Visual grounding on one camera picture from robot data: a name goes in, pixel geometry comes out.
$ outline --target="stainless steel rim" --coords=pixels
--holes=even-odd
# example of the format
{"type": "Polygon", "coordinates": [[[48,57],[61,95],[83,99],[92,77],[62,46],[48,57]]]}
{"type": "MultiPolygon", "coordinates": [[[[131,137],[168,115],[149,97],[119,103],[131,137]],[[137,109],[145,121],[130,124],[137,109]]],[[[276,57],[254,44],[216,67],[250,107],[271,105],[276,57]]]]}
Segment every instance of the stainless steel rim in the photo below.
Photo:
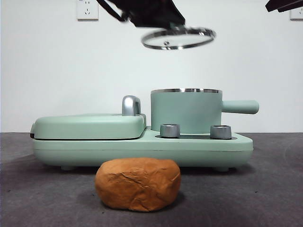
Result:
{"type": "Polygon", "coordinates": [[[160,135],[165,138],[177,138],[180,136],[180,125],[162,124],[160,126],[160,135]]]}
{"type": "Polygon", "coordinates": [[[211,41],[214,40],[216,37],[216,33],[210,29],[207,28],[174,28],[170,30],[163,30],[163,31],[158,31],[154,33],[147,34],[141,39],[141,43],[151,49],[156,49],[156,50],[182,50],[186,48],[191,48],[191,47],[196,47],[196,46],[201,46],[207,43],[210,43],[211,41]],[[201,36],[207,36],[208,40],[204,40],[195,44],[187,44],[187,45],[176,45],[176,46],[158,46],[158,45],[150,45],[146,44],[145,42],[157,38],[160,36],[167,36],[167,35],[186,35],[186,34],[192,34],[192,35],[201,35],[201,36]]]}
{"type": "Polygon", "coordinates": [[[210,126],[210,137],[219,140],[230,140],[232,138],[232,128],[229,125],[210,126]]]}
{"type": "Polygon", "coordinates": [[[204,92],[204,93],[222,93],[221,90],[216,89],[203,89],[203,88],[168,88],[168,89],[158,89],[151,91],[154,93],[166,93],[166,92],[204,92]]]}

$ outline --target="appliance base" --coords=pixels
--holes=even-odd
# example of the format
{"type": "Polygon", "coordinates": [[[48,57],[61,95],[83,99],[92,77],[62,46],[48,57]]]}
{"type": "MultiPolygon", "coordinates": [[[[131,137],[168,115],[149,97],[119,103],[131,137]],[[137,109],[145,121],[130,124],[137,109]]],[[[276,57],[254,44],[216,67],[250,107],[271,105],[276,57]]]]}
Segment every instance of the appliance base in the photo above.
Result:
{"type": "Polygon", "coordinates": [[[232,140],[165,139],[147,127],[133,140],[33,140],[34,155],[50,166],[72,170],[76,166],[100,166],[125,157],[172,159],[179,166],[213,167],[217,171],[241,166],[253,152],[250,138],[233,133],[232,140]]]}

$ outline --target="silver knob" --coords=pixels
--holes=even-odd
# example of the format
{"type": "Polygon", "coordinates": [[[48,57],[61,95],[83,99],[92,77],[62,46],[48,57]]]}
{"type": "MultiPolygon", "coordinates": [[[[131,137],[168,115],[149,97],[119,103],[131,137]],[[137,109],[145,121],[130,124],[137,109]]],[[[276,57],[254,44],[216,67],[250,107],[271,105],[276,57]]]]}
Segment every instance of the silver knob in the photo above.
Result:
{"type": "Polygon", "coordinates": [[[160,126],[160,136],[165,138],[178,138],[180,136],[180,125],[162,124],[160,126]]]}
{"type": "Polygon", "coordinates": [[[210,137],[220,140],[231,139],[232,128],[229,125],[212,125],[210,126],[210,137]]]}

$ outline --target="electrical outlet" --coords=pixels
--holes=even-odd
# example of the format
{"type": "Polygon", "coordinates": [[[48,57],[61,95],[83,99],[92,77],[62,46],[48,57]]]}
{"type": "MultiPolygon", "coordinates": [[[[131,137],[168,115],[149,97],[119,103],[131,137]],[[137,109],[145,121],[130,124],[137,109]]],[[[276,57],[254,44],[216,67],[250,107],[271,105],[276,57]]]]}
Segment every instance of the electrical outlet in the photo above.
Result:
{"type": "Polygon", "coordinates": [[[291,20],[303,20],[303,7],[292,9],[290,11],[291,20]]]}
{"type": "Polygon", "coordinates": [[[98,20],[99,3],[96,0],[77,0],[78,20],[98,20]]]}

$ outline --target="lid knob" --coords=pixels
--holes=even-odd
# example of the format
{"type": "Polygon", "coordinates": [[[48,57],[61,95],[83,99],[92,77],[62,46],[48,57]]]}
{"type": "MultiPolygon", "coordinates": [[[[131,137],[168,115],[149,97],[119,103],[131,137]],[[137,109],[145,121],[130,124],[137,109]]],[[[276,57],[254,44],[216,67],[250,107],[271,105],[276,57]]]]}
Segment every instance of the lid knob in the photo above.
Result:
{"type": "Polygon", "coordinates": [[[178,138],[180,136],[180,125],[162,124],[160,126],[160,135],[165,138],[178,138]]]}
{"type": "Polygon", "coordinates": [[[212,125],[210,126],[210,137],[220,140],[231,139],[232,128],[229,125],[212,125]]]}
{"type": "Polygon", "coordinates": [[[124,96],[122,101],[122,116],[141,114],[141,102],[136,96],[124,96]]]}

